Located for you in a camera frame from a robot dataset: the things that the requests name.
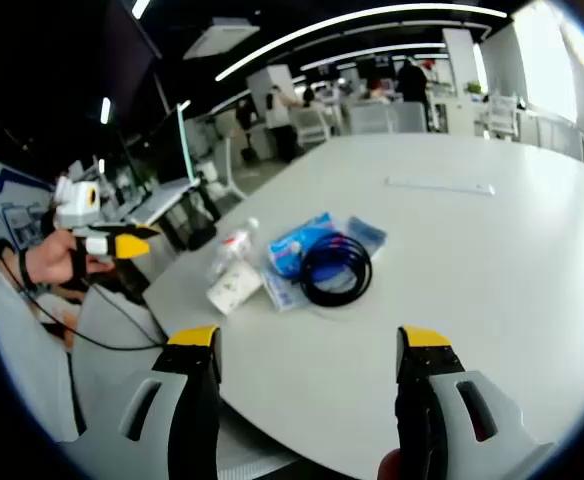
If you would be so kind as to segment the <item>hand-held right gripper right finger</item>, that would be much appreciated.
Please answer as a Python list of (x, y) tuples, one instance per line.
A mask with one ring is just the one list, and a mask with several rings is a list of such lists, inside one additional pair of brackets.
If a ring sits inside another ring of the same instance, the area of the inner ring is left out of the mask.
[(402, 479), (527, 479), (552, 453), (518, 404), (435, 331), (398, 328), (396, 381)]

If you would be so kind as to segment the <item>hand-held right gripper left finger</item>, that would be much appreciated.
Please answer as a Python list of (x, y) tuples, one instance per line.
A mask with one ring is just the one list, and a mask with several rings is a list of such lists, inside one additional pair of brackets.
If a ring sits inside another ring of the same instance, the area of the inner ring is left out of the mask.
[(77, 340), (71, 378), (86, 428), (64, 454), (90, 479), (216, 478), (220, 338), (211, 325), (132, 351)]

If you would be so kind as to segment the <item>person's left hand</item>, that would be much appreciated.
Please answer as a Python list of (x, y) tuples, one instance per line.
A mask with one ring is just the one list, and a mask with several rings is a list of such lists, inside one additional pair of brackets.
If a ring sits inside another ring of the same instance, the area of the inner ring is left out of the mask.
[(60, 285), (73, 278), (108, 273), (112, 262), (101, 261), (80, 249), (80, 241), (67, 230), (56, 230), (45, 240), (19, 256), (19, 273), (24, 286)]

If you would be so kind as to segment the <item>person's right hand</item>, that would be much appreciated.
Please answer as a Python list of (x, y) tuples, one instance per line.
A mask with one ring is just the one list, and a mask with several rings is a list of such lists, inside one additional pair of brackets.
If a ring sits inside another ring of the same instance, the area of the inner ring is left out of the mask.
[(401, 463), (400, 458), (401, 455), (399, 449), (394, 449), (388, 452), (379, 464), (377, 480), (399, 480)]

